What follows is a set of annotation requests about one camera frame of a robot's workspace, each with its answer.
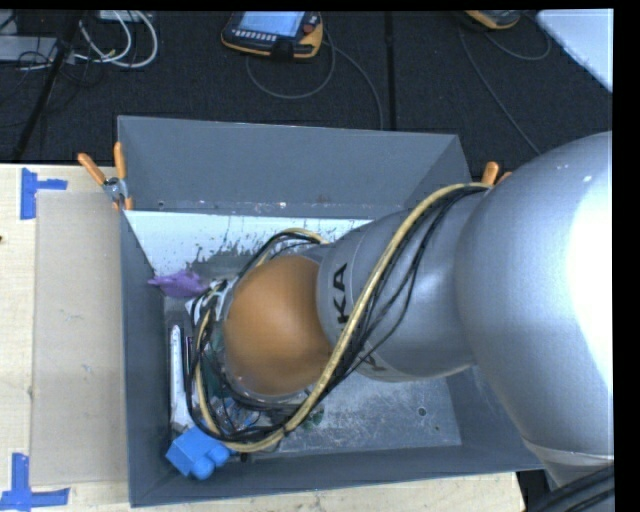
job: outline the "orange clip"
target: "orange clip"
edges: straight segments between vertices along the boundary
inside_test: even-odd
[[[488,162],[484,168],[482,179],[480,181],[485,185],[494,185],[499,171],[500,166],[496,162]]]

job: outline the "yellow cable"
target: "yellow cable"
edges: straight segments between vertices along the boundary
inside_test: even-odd
[[[278,441],[280,441],[284,437],[285,431],[287,433],[292,432],[300,425],[300,423],[302,423],[302,421],[304,421],[307,414],[315,407],[318,398],[320,397],[322,392],[325,390],[325,388],[329,384],[329,381],[331,380],[331,376],[333,375],[333,372],[335,371],[336,367],[340,363],[340,360],[345,350],[349,346],[351,336],[353,335],[353,332],[355,331],[355,328],[358,325],[358,322],[360,321],[360,317],[364,312],[367,302],[371,298],[371,294],[374,292],[376,286],[378,285],[378,282],[382,277],[382,274],[384,273],[389,262],[391,261],[391,257],[398,250],[398,247],[400,246],[402,240],[408,233],[409,229],[411,229],[411,226],[418,220],[418,218],[428,208],[433,206],[433,204],[436,201],[438,201],[445,195],[453,192],[454,190],[458,190],[460,188],[468,187],[468,186],[478,187],[478,188],[491,188],[490,185],[487,185],[484,183],[457,184],[457,185],[450,185],[448,187],[441,188],[440,190],[437,190],[436,192],[431,194],[429,197],[421,201],[413,210],[411,210],[411,212],[405,218],[402,224],[400,224],[400,226],[394,233],[393,237],[387,244],[382,255],[378,259],[373,270],[371,271],[371,274],[369,274],[369,278],[367,279],[364,289],[362,290],[362,293],[360,294],[360,296],[358,297],[358,300],[353,306],[353,311],[349,315],[349,320],[347,321],[344,329],[342,330],[340,337],[338,338],[338,342],[336,343],[333,353],[331,354],[331,357],[329,358],[329,361],[327,362],[327,366],[322,372],[322,375],[320,375],[320,378],[318,379],[315,386],[313,387],[313,390],[311,391],[309,396],[306,398],[306,400],[300,405],[300,407],[298,408],[296,413],[293,415],[293,417],[287,423],[285,423],[284,428],[279,429],[276,432],[273,432],[272,434],[267,436],[266,438],[262,439],[261,441],[257,441],[254,443],[225,442],[224,444],[228,448],[232,450],[236,450],[241,453],[251,453],[251,452],[258,452],[258,451],[264,450],[266,448],[269,448],[273,444],[277,443]],[[200,343],[201,335],[204,332],[204,325],[208,321],[208,313],[209,312],[207,312],[206,314],[207,316],[204,317],[204,320],[200,327],[200,332],[198,333],[196,350]],[[202,379],[199,377],[200,377],[200,372],[197,372],[196,386],[198,388],[198,396],[199,396],[200,402],[204,403],[203,401],[206,400],[206,397],[205,397],[204,389],[202,386]],[[218,430],[213,422],[213,419],[209,415],[209,411],[207,410],[207,408],[201,406],[201,409],[202,409],[205,422],[207,423],[207,426],[213,432],[218,433]]]

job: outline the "gray bin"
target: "gray bin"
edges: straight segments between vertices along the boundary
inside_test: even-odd
[[[471,180],[455,135],[123,116],[118,139],[136,214],[156,212],[174,245],[181,233],[165,216],[369,222]],[[432,380],[367,380],[366,396],[366,378],[354,374],[327,397],[318,428],[299,429],[274,453],[231,460],[206,481],[184,478],[165,458],[168,328],[181,304],[147,284],[148,241],[124,213],[120,233],[132,506],[542,467],[473,366]],[[186,237],[180,243],[199,244]],[[250,251],[228,242],[191,263],[203,274],[239,269]]]

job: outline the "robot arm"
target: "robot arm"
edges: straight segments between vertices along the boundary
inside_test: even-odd
[[[262,257],[217,319],[219,364],[239,403],[288,420],[258,442],[221,437],[277,442],[355,369],[396,382],[477,364],[558,486],[612,465],[611,140]]]

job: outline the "white object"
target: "white object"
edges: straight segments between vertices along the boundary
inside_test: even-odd
[[[187,395],[182,377],[182,334],[180,327],[171,329],[171,427],[177,432],[185,432],[195,423],[187,408]]]
[[[547,9],[538,24],[613,92],[613,9]]]

